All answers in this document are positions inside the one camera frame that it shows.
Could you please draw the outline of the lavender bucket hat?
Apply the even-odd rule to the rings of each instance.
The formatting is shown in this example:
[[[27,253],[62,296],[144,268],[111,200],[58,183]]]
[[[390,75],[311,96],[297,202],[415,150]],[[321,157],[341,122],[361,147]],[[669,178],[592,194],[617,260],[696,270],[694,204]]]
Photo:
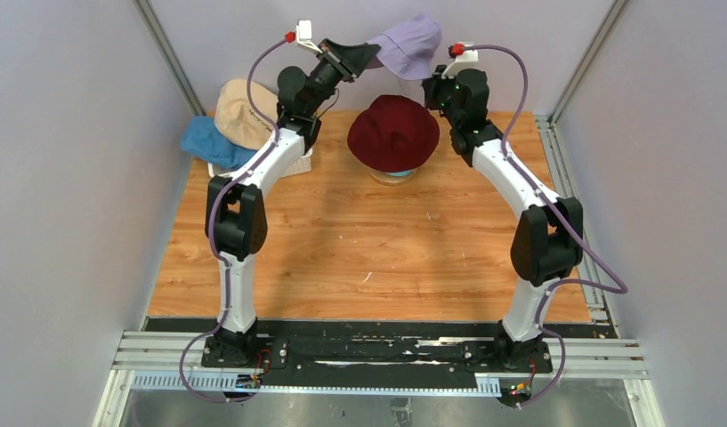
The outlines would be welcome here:
[[[420,13],[368,40],[368,44],[377,44],[380,49],[367,69],[386,68],[408,81],[426,79],[432,73],[431,62],[441,41],[440,23]]]

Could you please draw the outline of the maroon bucket hat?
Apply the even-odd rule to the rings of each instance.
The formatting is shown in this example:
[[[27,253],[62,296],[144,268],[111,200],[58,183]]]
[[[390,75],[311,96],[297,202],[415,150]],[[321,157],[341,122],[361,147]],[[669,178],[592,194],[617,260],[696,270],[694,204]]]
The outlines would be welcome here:
[[[347,145],[365,166],[401,173],[422,166],[436,150],[440,127],[419,103],[401,95],[380,95],[353,121]]]

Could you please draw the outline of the beige cap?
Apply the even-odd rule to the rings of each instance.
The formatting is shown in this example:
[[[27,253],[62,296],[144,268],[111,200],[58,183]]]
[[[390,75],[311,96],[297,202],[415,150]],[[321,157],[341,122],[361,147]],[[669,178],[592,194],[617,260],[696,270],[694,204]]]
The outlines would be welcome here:
[[[214,113],[217,130],[232,144],[258,150],[272,136],[277,120],[278,98],[266,87],[250,86],[254,103],[248,99],[247,80],[229,80],[220,90]]]

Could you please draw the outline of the blue hat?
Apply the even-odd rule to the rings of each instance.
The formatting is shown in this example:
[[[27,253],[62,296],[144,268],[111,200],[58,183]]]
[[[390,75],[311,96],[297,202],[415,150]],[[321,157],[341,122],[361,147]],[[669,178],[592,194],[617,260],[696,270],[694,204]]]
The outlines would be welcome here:
[[[208,116],[193,117],[180,138],[181,151],[225,170],[237,170],[256,153],[229,141]]]

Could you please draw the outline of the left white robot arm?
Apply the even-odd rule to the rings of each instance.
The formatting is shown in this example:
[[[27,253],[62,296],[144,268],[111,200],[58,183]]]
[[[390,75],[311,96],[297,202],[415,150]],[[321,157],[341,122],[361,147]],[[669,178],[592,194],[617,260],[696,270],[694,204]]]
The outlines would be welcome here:
[[[253,287],[256,255],[268,236],[264,198],[314,145],[321,104],[339,83],[354,82],[380,49],[378,44],[342,45],[324,39],[310,73],[296,66],[282,69],[277,117],[267,142],[236,172],[209,182],[206,236],[220,268],[221,309],[206,339],[204,363],[250,367],[261,355]]]

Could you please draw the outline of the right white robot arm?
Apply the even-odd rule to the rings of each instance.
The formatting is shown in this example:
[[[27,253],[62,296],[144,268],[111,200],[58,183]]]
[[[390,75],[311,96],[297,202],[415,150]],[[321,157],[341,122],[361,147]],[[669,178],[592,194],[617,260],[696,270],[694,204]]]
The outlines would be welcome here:
[[[439,65],[422,82],[424,103],[450,126],[453,150],[502,196],[518,220],[510,249],[518,277],[510,308],[501,319],[492,350],[484,359],[515,371],[543,353],[542,331],[553,284],[568,278],[581,263],[575,240],[583,228],[583,207],[544,185],[509,147],[488,118],[489,85],[485,72],[465,68],[453,75]]]

